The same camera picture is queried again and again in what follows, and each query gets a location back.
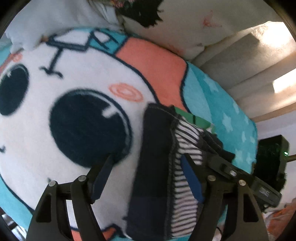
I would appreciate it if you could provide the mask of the dark striped pants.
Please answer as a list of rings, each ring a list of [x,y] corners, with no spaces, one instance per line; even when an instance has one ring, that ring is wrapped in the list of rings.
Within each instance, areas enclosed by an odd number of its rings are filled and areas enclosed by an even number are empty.
[[[203,165],[210,154],[231,162],[215,134],[176,113],[174,107],[151,103],[144,112],[142,148],[127,214],[126,234],[133,240],[171,240],[190,235],[202,204],[181,167],[189,154]]]

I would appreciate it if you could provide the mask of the cartoon fleece blanket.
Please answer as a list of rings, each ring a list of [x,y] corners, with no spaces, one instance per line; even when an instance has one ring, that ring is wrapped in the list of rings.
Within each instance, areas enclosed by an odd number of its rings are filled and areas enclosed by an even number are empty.
[[[251,170],[257,130],[234,99],[173,53],[120,54],[130,37],[72,29],[33,50],[1,50],[1,208],[23,228],[49,182],[71,182],[114,154],[93,211],[108,238],[129,237],[126,218],[151,103],[174,107],[215,134],[234,165]]]

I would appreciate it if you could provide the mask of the floral white cushion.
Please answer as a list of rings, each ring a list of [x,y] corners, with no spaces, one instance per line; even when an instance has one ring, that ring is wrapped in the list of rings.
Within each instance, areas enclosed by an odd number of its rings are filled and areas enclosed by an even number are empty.
[[[111,1],[132,34],[120,54],[192,60],[226,37],[279,21],[265,1]]]

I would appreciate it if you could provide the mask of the grey plush pillow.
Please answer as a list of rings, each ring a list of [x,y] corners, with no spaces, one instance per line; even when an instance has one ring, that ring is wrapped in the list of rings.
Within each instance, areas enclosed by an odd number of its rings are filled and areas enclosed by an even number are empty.
[[[30,1],[4,32],[10,52],[34,49],[43,37],[69,28],[124,30],[115,8],[96,1]]]

